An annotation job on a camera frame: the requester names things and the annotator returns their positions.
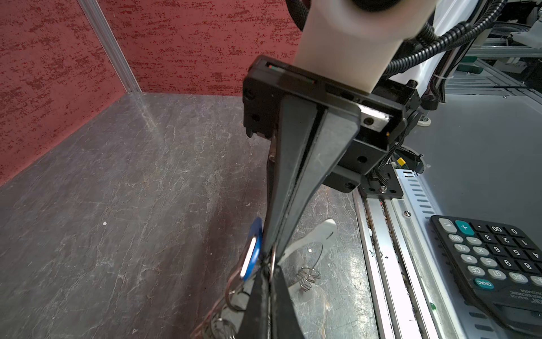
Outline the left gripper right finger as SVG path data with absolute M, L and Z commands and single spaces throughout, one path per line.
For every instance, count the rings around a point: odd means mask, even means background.
M 304 339 L 285 275 L 279 266 L 275 267 L 270 284 L 270 337 Z

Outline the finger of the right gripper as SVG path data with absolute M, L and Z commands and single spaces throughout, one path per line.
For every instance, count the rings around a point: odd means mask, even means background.
M 309 172 L 314 176 L 316 191 L 345 154 L 349 144 L 358 134 L 360 124 L 359 112 L 331 108 L 324 111 L 320 136 L 309 160 Z
M 283 254 L 316 191 L 309 160 L 320 136 L 322 110 L 312 101 L 286 95 L 279 104 L 272 194 L 263 230 L 263 253 Z

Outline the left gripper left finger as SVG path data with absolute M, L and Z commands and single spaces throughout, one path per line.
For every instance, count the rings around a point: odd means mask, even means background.
M 256 276 L 237 338 L 264 339 L 269 335 L 270 284 L 266 268 Z

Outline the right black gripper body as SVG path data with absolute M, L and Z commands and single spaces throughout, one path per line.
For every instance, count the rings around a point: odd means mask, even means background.
M 268 140 L 277 128 L 285 95 L 313 101 L 319 107 L 360 110 L 358 134 L 323 182 L 343 193 L 374 177 L 374 168 L 407 130 L 407 118 L 420 101 L 416 89 L 395 81 L 379 81 L 371 93 L 364 93 L 269 56 L 259 56 L 252 63 L 242 90 L 247 136 L 257 134 Z

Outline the blue key tag with key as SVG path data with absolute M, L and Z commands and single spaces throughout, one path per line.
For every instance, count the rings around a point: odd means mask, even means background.
M 263 242 L 263 221 L 257 217 L 249 231 L 248 247 L 244 254 L 239 277 L 242 281 L 247 281 L 253 274 L 253 271 L 259 261 L 261 246 Z

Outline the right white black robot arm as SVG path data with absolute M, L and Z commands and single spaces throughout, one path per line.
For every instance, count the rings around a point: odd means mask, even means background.
M 292 64 L 256 58 L 243 82 L 244 126 L 272 141 L 261 258 L 281 257 L 322 185 L 341 192 L 379 176 L 399 148 L 428 76 L 393 77 L 473 41 L 504 1 L 475 3 L 430 19 L 437 1 L 288 1 L 302 36 Z

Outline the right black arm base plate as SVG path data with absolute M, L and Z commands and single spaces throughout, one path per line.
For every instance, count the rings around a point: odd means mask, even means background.
M 358 191 L 364 198 L 401 199 L 403 188 L 421 192 L 417 177 L 426 167 L 423 154 L 400 146 L 383 165 L 362 177 Z

